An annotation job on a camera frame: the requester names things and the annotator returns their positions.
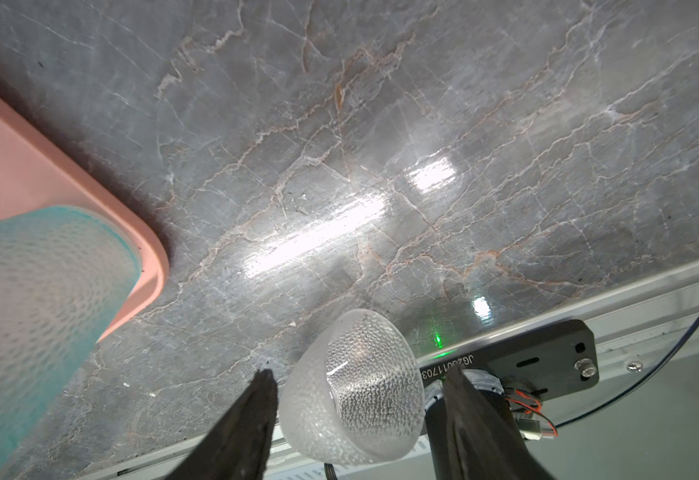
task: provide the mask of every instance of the black mounting plate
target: black mounting plate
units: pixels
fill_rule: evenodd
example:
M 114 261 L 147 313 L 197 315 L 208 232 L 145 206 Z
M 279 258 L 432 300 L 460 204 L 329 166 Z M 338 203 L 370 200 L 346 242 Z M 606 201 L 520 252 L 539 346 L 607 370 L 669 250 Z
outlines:
M 599 373 L 585 378 L 574 367 L 581 359 L 590 359 L 597 366 L 594 335 L 581 320 L 564 320 L 467 353 L 444 356 L 419 370 L 425 386 L 454 365 L 486 370 L 505 388 L 528 390 L 549 400 L 597 384 Z

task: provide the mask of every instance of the marble countertop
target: marble countertop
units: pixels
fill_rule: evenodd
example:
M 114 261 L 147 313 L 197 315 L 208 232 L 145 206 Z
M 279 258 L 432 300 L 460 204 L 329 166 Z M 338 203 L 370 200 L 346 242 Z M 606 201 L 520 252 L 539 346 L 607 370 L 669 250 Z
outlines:
M 699 258 L 694 0 L 0 0 L 0 95 L 172 268 L 14 478 L 201 435 L 354 307 L 423 355 Z

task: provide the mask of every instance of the screw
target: screw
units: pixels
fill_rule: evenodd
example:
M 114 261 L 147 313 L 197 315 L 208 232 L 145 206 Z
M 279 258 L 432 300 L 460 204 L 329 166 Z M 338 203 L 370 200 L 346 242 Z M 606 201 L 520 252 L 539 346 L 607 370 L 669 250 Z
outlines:
M 574 363 L 574 368 L 578 370 L 579 373 L 581 373 L 581 376 L 585 377 L 585 379 L 597 375 L 597 367 L 590 359 L 577 360 L 576 363 Z
M 635 360 L 627 365 L 627 370 L 632 373 L 639 373 L 643 371 L 643 363 L 640 360 Z

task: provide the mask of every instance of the textured plastic cup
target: textured plastic cup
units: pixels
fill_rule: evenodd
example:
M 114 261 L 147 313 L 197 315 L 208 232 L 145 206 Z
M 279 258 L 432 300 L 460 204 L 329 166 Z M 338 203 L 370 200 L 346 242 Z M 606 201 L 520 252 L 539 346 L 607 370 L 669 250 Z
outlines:
M 411 451 L 424 422 L 416 358 L 395 326 L 351 310 L 320 334 L 291 372 L 280 427 L 319 462 L 389 462 Z
M 128 238 L 86 210 L 54 206 L 0 220 L 0 467 L 141 271 Z

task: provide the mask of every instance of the pink plastic tray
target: pink plastic tray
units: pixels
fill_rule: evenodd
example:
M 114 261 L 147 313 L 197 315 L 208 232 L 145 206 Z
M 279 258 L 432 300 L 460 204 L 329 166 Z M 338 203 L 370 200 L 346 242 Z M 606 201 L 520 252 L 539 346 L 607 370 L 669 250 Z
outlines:
M 104 215 L 142 255 L 142 276 L 101 340 L 163 290 L 168 276 L 163 245 L 142 219 L 0 99 L 0 220 L 54 205 L 80 206 Z

